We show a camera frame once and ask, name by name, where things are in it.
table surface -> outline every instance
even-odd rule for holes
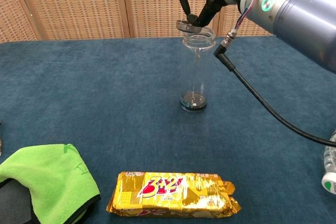
[[[183,111],[182,51],[180,38],[1,44],[0,163],[25,146],[75,145],[102,197],[87,223],[158,223],[106,212],[122,171],[216,173],[235,184],[237,215],[163,224],[334,222],[324,146],[276,121],[212,55],[208,107]],[[330,137],[336,75],[275,37],[237,38],[228,55],[283,117]]]

bottle bottom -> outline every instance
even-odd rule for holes
[[[203,94],[190,91],[181,96],[181,104],[184,110],[189,112],[196,112],[205,109],[207,100]]]

green microfiber cloth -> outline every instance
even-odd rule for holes
[[[0,165],[0,190],[10,179],[29,189],[41,224],[76,223],[100,199],[96,182],[71,144],[19,149]]]

plastic water bottle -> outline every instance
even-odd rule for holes
[[[336,142],[336,131],[330,141]],[[336,148],[327,146],[324,151],[324,168],[326,174],[322,178],[322,186],[332,194],[336,194]]]

woven screen panel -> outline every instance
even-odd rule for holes
[[[130,1],[135,37],[179,37],[176,21],[185,19],[179,0],[127,0]],[[199,15],[205,0],[189,0],[191,12]]]
[[[47,39],[124,37],[118,0],[30,0]]]
[[[227,6],[224,7],[224,15],[221,15],[221,18],[224,18],[223,22],[223,35],[227,34],[236,24],[240,13],[237,6]],[[240,29],[239,36],[268,36],[269,32],[265,31],[263,28],[256,25],[254,22],[244,19]]]
[[[36,40],[19,0],[0,0],[0,42]]]

